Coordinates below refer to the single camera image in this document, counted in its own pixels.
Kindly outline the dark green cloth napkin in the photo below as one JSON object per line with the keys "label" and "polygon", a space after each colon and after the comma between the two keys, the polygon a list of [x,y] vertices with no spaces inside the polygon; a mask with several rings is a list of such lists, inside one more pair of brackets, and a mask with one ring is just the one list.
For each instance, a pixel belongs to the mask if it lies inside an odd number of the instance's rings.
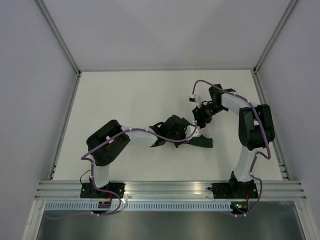
{"label": "dark green cloth napkin", "polygon": [[213,148],[213,139],[206,138],[202,134],[197,137],[192,137],[191,139],[183,142],[174,143],[175,147],[178,148],[180,145],[191,145],[200,148]]}

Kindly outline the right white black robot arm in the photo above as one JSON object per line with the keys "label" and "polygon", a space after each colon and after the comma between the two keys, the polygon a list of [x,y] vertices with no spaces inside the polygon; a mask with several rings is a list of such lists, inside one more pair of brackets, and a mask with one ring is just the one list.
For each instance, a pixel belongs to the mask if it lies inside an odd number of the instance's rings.
{"label": "right white black robot arm", "polygon": [[[198,83],[210,85],[210,101],[200,101],[195,94]],[[232,111],[238,116],[238,138],[242,145],[236,168],[231,172],[226,189],[229,194],[239,198],[256,188],[252,171],[258,155],[271,158],[269,143],[275,139],[275,129],[270,106],[254,104],[239,95],[234,89],[222,89],[220,84],[197,80],[193,85],[190,102],[195,103],[192,110],[194,120],[202,129],[212,117],[222,111]]]}

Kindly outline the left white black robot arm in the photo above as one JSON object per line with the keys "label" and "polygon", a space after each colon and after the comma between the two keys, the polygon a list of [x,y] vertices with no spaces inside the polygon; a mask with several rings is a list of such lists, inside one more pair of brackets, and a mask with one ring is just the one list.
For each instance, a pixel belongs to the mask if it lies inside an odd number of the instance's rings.
{"label": "left white black robot arm", "polygon": [[110,165],[126,147],[154,148],[167,142],[179,145],[188,142],[196,134],[197,123],[190,123],[177,115],[146,128],[130,128],[115,119],[110,120],[86,140],[88,153],[82,159],[92,164],[92,193],[98,198],[108,195]]}

